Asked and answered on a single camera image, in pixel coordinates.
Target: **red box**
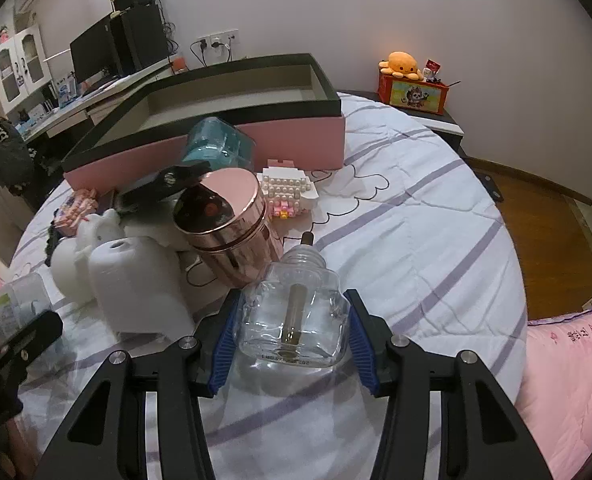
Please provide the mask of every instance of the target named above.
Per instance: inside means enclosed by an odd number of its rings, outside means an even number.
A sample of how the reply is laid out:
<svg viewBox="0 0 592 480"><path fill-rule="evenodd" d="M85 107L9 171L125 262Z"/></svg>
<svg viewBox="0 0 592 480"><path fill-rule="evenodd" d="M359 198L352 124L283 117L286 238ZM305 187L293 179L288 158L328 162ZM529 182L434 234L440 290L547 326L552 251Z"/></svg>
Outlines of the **red box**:
<svg viewBox="0 0 592 480"><path fill-rule="evenodd" d="M397 108L409 108L442 115L449 87L411 79L378 74L380 101Z"/></svg>

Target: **stuffed toy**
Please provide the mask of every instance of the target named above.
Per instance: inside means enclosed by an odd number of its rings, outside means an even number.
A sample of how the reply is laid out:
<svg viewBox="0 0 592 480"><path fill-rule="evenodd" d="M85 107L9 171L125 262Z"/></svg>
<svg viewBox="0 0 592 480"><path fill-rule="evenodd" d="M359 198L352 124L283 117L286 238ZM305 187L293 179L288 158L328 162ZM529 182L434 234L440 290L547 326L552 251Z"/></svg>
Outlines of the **stuffed toy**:
<svg viewBox="0 0 592 480"><path fill-rule="evenodd" d="M407 52L392 52L387 61L381 61L380 71L394 77L406 77L412 81L422 81L423 74L418 69L416 60Z"/></svg>

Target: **rose gold canister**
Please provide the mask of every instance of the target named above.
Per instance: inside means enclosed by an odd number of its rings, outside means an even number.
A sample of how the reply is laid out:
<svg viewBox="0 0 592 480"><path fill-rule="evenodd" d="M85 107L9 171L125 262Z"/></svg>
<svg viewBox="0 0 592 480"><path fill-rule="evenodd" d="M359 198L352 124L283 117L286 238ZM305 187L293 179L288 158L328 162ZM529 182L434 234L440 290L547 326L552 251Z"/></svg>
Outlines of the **rose gold canister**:
<svg viewBox="0 0 592 480"><path fill-rule="evenodd" d="M282 256L258 179L242 168L205 174L176 203L174 222L218 279L232 287L253 282Z"/></svg>

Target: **black backpack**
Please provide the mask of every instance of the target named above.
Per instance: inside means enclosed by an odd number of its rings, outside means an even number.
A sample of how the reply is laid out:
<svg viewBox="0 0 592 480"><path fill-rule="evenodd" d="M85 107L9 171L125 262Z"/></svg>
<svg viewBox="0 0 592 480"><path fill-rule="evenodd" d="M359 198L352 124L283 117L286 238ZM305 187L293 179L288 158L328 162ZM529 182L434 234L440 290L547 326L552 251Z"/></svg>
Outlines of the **black backpack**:
<svg viewBox="0 0 592 480"><path fill-rule="evenodd" d="M34 178L34 161L16 128L0 117L0 186L12 189Z"/></svg>

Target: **silver screw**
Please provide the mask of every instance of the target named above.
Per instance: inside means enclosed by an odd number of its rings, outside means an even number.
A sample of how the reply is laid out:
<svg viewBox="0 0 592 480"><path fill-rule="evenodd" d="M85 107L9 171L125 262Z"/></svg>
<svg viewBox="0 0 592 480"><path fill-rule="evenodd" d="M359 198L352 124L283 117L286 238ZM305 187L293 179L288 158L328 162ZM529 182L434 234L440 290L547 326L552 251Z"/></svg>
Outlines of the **silver screw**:
<svg viewBox="0 0 592 480"><path fill-rule="evenodd" d="M176 183L176 177L174 176L174 174L170 171L169 173L166 173L165 176L163 177L163 181L165 184L167 184L168 186L173 186Z"/></svg>
<svg viewBox="0 0 592 480"><path fill-rule="evenodd" d="M463 353L460 354L460 358L464 363L468 365L473 365L476 361L478 361L478 356L476 352L472 352L471 350L465 350Z"/></svg>
<svg viewBox="0 0 592 480"><path fill-rule="evenodd" d="M127 359L127 354L122 350L117 350L116 352L112 352L109 355L109 362L111 362L113 365L119 365L125 361L125 359Z"/></svg>
<svg viewBox="0 0 592 480"><path fill-rule="evenodd" d="M409 344L409 337L407 337L406 335L402 335L402 334L394 334L391 337L390 341L394 346L404 348L405 346L407 346Z"/></svg>
<svg viewBox="0 0 592 480"><path fill-rule="evenodd" d="M189 350L190 348L194 348L198 345L198 339L193 336L186 335L178 340L178 346L183 350Z"/></svg>

